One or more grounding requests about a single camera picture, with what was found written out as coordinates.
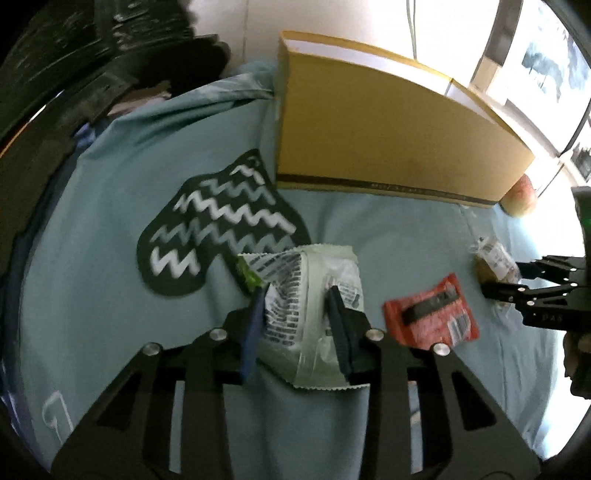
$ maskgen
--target red snack wrapper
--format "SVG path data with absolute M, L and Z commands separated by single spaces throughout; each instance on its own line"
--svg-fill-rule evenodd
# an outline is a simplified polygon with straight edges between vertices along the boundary
M 405 325 L 402 313 L 409 307 L 445 291 L 457 294 L 458 299 L 428 314 L 410 325 Z M 434 343 L 450 347 L 480 336 L 478 325 L 468 306 L 455 274 L 444 278 L 434 289 L 403 299 L 384 303 L 384 316 L 388 332 L 398 343 L 412 348 L 429 350 Z

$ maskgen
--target white cord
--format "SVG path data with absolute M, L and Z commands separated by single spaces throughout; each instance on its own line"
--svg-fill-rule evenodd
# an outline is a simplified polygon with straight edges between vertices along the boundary
M 410 40 L 413 45 L 413 58 L 417 59 L 417 35 L 416 35 L 416 18 L 417 13 L 417 0 L 413 0 L 413 15 L 411 17 L 410 14 L 410 0 L 407 0 L 407 19 L 408 19 L 408 29 L 410 30 Z

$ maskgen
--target food bag with label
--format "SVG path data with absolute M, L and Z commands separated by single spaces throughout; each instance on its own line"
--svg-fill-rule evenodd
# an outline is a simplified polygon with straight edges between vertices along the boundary
M 454 347 L 480 333 L 455 274 L 434 289 L 384 304 L 388 332 L 400 344 L 429 350 L 434 343 Z
M 519 283 L 521 273 L 501 242 L 493 236 L 481 236 L 475 249 L 478 282 Z
M 242 254 L 239 269 L 250 289 L 267 286 L 258 358 L 295 387 L 352 388 L 339 369 L 325 299 L 336 285 L 347 308 L 363 311 L 353 249 L 306 245 L 277 254 Z

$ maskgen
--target red apple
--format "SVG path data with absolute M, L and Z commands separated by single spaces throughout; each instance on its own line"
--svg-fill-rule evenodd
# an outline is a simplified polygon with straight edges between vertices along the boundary
M 501 206 L 512 217 L 520 218 L 535 210 L 538 197 L 530 178 L 523 174 L 501 199 Z

